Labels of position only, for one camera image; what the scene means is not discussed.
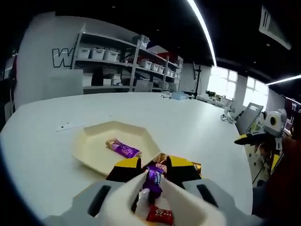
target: hexagonal tray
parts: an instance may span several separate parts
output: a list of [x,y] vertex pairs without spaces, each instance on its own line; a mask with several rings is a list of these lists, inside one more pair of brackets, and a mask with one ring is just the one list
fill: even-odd
[[84,165],[108,175],[114,165],[124,159],[106,146],[105,142],[112,138],[140,150],[142,165],[148,164],[161,153],[145,128],[110,121],[84,128],[76,140],[73,156]]

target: black ceiling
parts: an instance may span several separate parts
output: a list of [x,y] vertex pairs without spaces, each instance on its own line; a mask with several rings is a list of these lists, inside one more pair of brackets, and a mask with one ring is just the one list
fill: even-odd
[[[241,75],[251,75],[263,82],[301,74],[301,7],[298,1],[195,2],[208,27],[218,66],[238,71]],[[290,50],[259,32],[262,4],[292,44]],[[186,0],[47,0],[35,1],[32,5],[33,9],[23,10],[27,17],[39,11],[56,11],[58,16],[84,16],[107,21],[148,36],[151,45],[158,44],[179,54],[185,61],[213,64],[204,33]],[[301,101],[300,80],[271,88]]]

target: floor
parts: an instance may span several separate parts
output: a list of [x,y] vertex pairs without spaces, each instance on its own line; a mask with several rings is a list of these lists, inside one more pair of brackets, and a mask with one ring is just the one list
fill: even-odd
[[[250,165],[250,170],[251,170],[251,177],[252,177],[252,182],[256,178],[258,172],[262,168],[263,162],[262,158],[260,157],[260,152],[259,150],[255,153],[254,152],[254,146],[250,145],[245,145],[245,150],[246,154],[248,157],[249,165]],[[258,180],[264,180],[266,181],[269,178],[269,173],[267,170],[267,166],[265,165],[260,174],[258,175],[257,179],[253,183],[253,187],[257,186]]]

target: air vent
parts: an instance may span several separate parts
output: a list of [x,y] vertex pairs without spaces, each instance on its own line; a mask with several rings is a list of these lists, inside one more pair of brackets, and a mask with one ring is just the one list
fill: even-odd
[[292,45],[280,30],[276,21],[273,19],[271,14],[267,11],[267,9],[264,6],[261,8],[261,20],[259,25],[259,31],[263,34],[268,35],[275,41],[279,42],[288,50],[292,48]]

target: window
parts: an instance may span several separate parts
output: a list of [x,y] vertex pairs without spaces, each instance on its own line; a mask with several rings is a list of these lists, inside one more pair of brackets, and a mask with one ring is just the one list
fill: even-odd
[[248,77],[246,84],[246,94],[243,105],[247,107],[250,102],[262,105],[265,111],[268,102],[269,87],[261,81]]
[[207,90],[232,100],[236,91],[237,72],[212,67]]

